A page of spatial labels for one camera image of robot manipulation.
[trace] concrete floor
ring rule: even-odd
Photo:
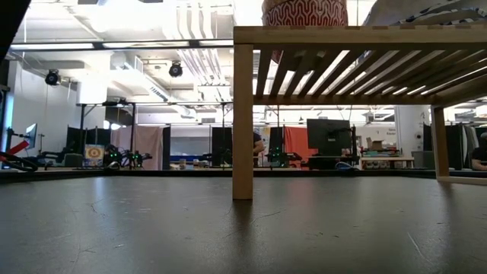
[[[0,186],[0,273],[486,273],[487,187],[401,177]]]

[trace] ceiling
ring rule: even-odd
[[[78,0],[32,0],[14,43],[74,43],[94,41],[136,40],[191,40],[231,39],[234,25],[261,25],[263,0],[164,0],[162,4],[142,4],[136,0],[105,0],[104,6],[78,5]],[[348,1],[349,24],[360,25],[375,0]],[[22,60],[22,54],[12,53],[11,58]],[[230,101],[232,100],[233,50],[126,50],[83,52],[29,52],[24,55],[29,68],[46,72],[46,64],[53,62],[83,62],[84,68],[62,70],[62,76],[76,81],[89,72],[104,73],[110,79],[108,95],[126,97],[138,102],[159,102],[148,88],[143,75],[162,88],[171,100],[178,101]],[[257,69],[259,53],[254,53]],[[183,74],[169,76],[173,61],[181,62]],[[132,69],[127,70],[124,63]],[[277,65],[272,63],[269,75]],[[288,72],[285,82],[290,81]],[[270,89],[269,78],[266,90]],[[196,108],[208,112],[208,108]],[[336,110],[336,107],[301,107],[288,110]],[[354,106],[354,110],[367,112],[369,106]],[[382,110],[393,111],[393,106]],[[176,113],[173,107],[141,108],[144,113]]]

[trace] desk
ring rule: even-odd
[[[394,169],[394,162],[401,161],[406,162],[408,168],[414,167],[413,157],[361,157],[360,158],[360,169],[364,170],[364,164],[367,161],[388,161],[390,163],[390,168]]]

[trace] black monitor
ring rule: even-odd
[[[37,124],[33,124],[29,126],[25,130],[26,141],[29,143],[29,146],[25,149],[32,149],[36,147],[36,136],[37,136]]]
[[[352,147],[350,121],[308,119],[307,144],[324,156],[341,156],[343,148]]]

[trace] sign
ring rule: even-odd
[[[85,167],[102,167],[105,147],[103,145],[84,146],[84,165]]]

